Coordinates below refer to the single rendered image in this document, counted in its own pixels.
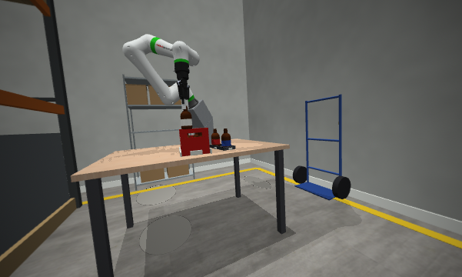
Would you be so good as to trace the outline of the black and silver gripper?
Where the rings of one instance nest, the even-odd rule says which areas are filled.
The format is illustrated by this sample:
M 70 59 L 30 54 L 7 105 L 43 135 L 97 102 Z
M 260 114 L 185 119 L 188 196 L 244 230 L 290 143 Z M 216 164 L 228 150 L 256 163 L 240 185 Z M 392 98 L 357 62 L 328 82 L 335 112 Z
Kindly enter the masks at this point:
M 188 100 L 189 100 L 189 88 L 190 86 L 187 83 L 188 73 L 186 72 L 178 72 L 177 73 L 177 85 L 178 85 L 178 93 L 179 98 L 181 99 L 181 107 L 182 109 L 186 109 L 188 107 Z M 189 107 L 188 107 L 189 110 Z

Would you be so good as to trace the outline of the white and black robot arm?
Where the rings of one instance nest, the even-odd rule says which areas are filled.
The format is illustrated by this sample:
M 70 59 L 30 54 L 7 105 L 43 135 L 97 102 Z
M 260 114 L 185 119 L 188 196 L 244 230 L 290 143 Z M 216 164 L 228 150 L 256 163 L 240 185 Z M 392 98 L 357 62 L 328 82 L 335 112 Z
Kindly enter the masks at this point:
M 189 74 L 189 66 L 196 66 L 200 61 L 198 53 L 189 48 L 184 42 L 178 41 L 170 44 L 153 35 L 143 35 L 134 41 L 125 43 L 123 52 L 148 80 L 165 105 L 173 105 L 180 100 L 177 82 L 168 87 L 151 66 L 146 54 L 152 52 L 173 58 L 174 72 L 176 74 L 178 72 Z

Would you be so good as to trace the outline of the red plastic crate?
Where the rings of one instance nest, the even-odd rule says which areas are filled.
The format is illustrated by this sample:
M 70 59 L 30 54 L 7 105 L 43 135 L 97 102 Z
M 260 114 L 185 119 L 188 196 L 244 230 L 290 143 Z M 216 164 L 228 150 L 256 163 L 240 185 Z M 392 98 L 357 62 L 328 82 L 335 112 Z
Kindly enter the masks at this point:
M 188 133 L 202 132 L 201 137 L 188 138 Z M 208 128 L 179 129 L 181 154 L 182 156 L 191 155 L 190 151 L 202 150 L 203 154 L 210 153 Z

